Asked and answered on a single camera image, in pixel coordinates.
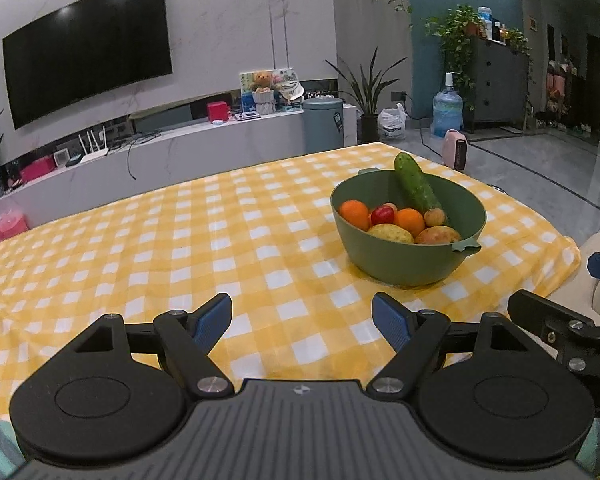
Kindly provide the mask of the red tomato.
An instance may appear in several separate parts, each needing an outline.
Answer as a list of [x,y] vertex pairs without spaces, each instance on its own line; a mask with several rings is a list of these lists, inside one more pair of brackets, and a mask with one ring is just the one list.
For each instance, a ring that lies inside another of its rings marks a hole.
[[396,211],[390,205],[381,205],[370,212],[370,225],[393,224]]

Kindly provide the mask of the orange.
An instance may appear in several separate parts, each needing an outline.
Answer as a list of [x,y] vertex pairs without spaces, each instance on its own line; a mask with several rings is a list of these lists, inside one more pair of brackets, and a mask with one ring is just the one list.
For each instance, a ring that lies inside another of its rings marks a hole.
[[338,214],[351,226],[361,231],[370,228],[370,210],[360,200],[346,200],[339,206]]
[[426,229],[424,216],[416,209],[403,208],[394,213],[394,223],[401,229],[407,230],[412,237],[416,237]]

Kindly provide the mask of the reddish apple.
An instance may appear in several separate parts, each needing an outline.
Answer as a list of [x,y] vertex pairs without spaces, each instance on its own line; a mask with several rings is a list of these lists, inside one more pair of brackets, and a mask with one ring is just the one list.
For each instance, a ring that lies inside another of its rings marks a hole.
[[430,226],[422,230],[414,242],[419,245],[445,245],[459,242],[462,239],[460,233],[450,226]]

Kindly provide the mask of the yellow pear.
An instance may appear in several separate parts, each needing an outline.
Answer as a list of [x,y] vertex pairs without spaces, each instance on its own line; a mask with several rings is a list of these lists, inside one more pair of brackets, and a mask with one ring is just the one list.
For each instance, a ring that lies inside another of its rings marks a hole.
[[414,237],[407,230],[401,229],[396,224],[380,224],[379,226],[371,226],[367,231],[371,236],[388,240],[389,242],[401,244],[414,244]]

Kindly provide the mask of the yellow checkered tablecloth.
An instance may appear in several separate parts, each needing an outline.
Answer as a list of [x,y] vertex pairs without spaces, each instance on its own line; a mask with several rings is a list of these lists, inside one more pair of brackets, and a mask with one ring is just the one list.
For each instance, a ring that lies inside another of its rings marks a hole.
[[101,315],[149,322],[225,292],[214,348],[227,376],[356,378],[390,349],[370,319],[381,284],[344,251],[329,197],[375,143],[172,185],[50,222],[0,245],[0,418],[17,387]]

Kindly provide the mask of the green cucumber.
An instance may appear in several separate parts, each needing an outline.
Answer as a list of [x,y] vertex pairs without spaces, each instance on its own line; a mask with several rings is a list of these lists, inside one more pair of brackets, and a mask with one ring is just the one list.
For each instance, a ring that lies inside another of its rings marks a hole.
[[419,212],[424,214],[427,211],[441,208],[425,174],[410,154],[404,152],[397,154],[394,158],[393,169],[403,191]]

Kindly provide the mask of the white tv console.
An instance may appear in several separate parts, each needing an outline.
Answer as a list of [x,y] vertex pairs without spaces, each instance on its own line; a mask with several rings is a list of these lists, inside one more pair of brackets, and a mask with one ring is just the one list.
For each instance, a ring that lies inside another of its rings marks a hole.
[[187,126],[27,183],[0,198],[0,215],[20,211],[33,229],[157,188],[305,152],[301,110]]

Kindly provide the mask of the pink small heater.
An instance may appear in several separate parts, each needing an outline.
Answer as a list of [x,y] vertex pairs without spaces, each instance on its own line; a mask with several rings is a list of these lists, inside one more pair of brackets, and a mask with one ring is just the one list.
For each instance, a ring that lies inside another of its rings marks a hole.
[[449,129],[444,136],[442,158],[445,166],[456,171],[466,168],[468,143],[466,136],[456,129]]

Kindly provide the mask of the white wifi router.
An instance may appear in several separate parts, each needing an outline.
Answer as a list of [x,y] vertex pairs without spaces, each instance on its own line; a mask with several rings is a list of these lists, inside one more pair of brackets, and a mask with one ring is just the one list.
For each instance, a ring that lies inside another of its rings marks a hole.
[[87,132],[78,134],[78,139],[82,148],[81,162],[91,162],[105,157],[109,152],[105,127],[100,128],[97,132],[93,129],[87,130]]

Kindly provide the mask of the pink storage basket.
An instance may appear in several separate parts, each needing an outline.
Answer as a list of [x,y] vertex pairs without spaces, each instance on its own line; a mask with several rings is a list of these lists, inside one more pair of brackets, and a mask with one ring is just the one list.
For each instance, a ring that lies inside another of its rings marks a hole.
[[19,210],[9,210],[0,215],[0,243],[29,229],[26,216]]

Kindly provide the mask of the white plastic bag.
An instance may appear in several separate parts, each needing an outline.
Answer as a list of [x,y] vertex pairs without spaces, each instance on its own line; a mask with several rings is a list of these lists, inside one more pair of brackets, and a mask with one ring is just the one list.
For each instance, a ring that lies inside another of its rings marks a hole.
[[397,102],[395,107],[384,108],[378,114],[378,132],[381,140],[402,140],[405,136],[406,118],[402,102]]

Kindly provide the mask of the blue water jug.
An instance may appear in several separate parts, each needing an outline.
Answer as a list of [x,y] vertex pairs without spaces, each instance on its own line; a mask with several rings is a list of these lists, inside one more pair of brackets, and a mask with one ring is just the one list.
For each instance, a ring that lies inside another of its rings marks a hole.
[[454,89],[454,75],[444,75],[444,85],[432,99],[431,133],[444,138],[449,130],[460,131],[463,125],[464,101]]

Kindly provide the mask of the tall potted plant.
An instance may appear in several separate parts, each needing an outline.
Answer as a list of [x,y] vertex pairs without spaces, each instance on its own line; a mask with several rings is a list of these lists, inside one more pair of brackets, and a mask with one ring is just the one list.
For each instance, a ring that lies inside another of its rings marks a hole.
[[378,48],[375,48],[368,66],[364,67],[360,64],[357,73],[343,58],[338,58],[338,64],[326,60],[326,64],[348,86],[348,90],[339,90],[339,93],[351,98],[360,112],[358,142],[361,144],[374,143],[379,140],[379,99],[382,92],[399,81],[398,78],[388,78],[388,73],[407,60],[406,56],[402,56],[385,68],[376,68],[377,57]]

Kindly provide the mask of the leafy plant on cabinet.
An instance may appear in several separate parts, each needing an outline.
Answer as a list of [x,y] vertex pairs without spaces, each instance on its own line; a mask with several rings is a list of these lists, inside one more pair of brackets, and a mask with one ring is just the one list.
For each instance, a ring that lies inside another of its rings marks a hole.
[[454,75],[454,89],[463,98],[474,86],[469,76],[472,61],[471,39],[476,37],[505,44],[511,49],[529,57],[528,39],[518,28],[498,28],[492,21],[484,18],[477,9],[468,4],[459,4],[438,18],[428,18],[426,32],[439,40],[444,74]]

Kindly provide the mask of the black television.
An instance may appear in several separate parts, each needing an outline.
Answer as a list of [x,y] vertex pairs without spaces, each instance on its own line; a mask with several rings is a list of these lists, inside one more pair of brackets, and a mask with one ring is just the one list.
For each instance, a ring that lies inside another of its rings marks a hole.
[[166,0],[79,0],[3,39],[19,129],[64,107],[173,72]]

